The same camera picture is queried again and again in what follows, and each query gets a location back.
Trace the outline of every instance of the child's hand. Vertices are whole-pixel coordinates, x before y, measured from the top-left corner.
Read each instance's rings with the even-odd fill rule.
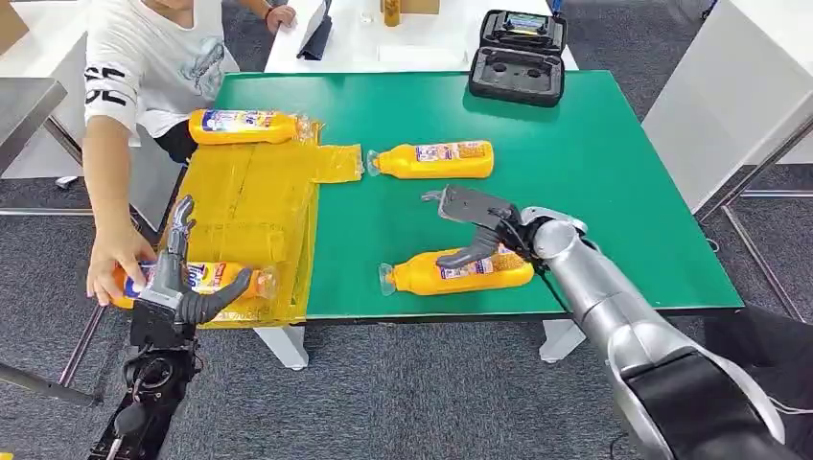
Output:
[[[99,304],[106,306],[111,297],[124,295],[113,278],[116,265],[122,266],[136,286],[143,287],[147,280],[138,260],[155,260],[155,251],[129,221],[97,226],[87,269],[87,296],[95,294]]]
[[[288,5],[276,7],[266,16],[266,25],[268,30],[276,34],[279,30],[280,24],[290,26],[296,16],[296,11]]]

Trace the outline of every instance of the gray carpet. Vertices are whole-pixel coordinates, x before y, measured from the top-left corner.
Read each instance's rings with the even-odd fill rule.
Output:
[[[569,0],[570,46],[582,68],[609,68],[639,116],[696,32],[703,2]],[[245,71],[262,70],[262,24],[224,2],[227,42]],[[807,168],[769,182],[813,187]],[[85,204],[81,187],[0,181],[0,204]],[[736,209],[808,318],[810,202],[743,201]],[[722,217],[706,227],[750,305],[779,311]],[[0,361],[56,379],[92,304],[83,297],[88,218],[0,218]],[[676,323],[692,336],[692,318]],[[103,318],[77,386],[104,395],[74,408],[0,382],[0,451],[18,459],[82,459],[123,391],[128,315]],[[205,371],[167,441],[173,459],[602,459],[621,428],[594,352],[541,363],[538,323],[313,326],[311,366],[281,368],[252,331],[200,334]],[[616,458],[637,458],[626,440]]]

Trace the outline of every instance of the orange plastic bottle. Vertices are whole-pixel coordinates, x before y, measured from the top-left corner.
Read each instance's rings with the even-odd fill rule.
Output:
[[[401,24],[401,0],[383,0],[383,23],[386,27]]]
[[[483,178],[494,169],[494,149],[487,141],[413,146],[367,153],[371,175],[385,173],[400,179]]]
[[[275,110],[201,109],[190,115],[189,133],[202,145],[282,144],[297,136],[297,118]]]
[[[149,283],[154,275],[155,263],[148,262],[140,265]],[[186,267],[189,285],[192,290],[201,294],[211,294],[225,287],[234,281],[240,270],[244,268],[242,264],[232,262],[187,263]],[[125,294],[124,297],[113,298],[113,304],[122,309],[132,309],[132,303],[138,297],[132,278],[128,277],[125,271],[118,266],[116,271],[113,272],[113,279],[116,286],[120,287]],[[251,273],[248,289],[240,296],[240,299],[252,297],[273,299],[276,296],[277,279],[276,267],[273,265],[261,270],[254,270]]]
[[[381,264],[379,277],[383,295],[406,290],[418,295],[451,294],[469,290],[511,288],[531,281],[533,265],[514,252],[499,247],[497,254],[455,269],[437,266],[441,256],[458,249],[425,252],[394,267]]]

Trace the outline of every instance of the black case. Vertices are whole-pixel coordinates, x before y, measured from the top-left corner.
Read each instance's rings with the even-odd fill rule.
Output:
[[[523,25],[539,23],[534,34],[518,34]],[[480,26],[480,46],[508,48],[540,55],[561,56],[568,38],[568,23],[561,16],[542,16],[519,11],[490,10]]]
[[[564,89],[564,66],[555,55],[483,47],[469,73],[469,91],[483,98],[553,107]]]
[[[565,91],[561,55],[567,22],[558,16],[488,11],[472,59],[469,92],[481,98],[553,107]]]

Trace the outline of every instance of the green tabletop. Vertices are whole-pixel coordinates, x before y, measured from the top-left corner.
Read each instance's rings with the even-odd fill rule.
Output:
[[[323,185],[311,299],[313,319],[455,315],[562,315],[538,279],[524,287],[422,297],[383,297],[378,266],[468,244],[471,225],[443,220],[421,194],[459,183],[525,206],[584,220],[590,237],[657,309],[742,306],[636,116],[608,72],[568,72],[555,108],[479,99],[465,74],[238,74],[217,108],[280,109],[325,123],[323,144],[399,144],[485,139],[495,150],[487,179],[399,180],[366,175]]]

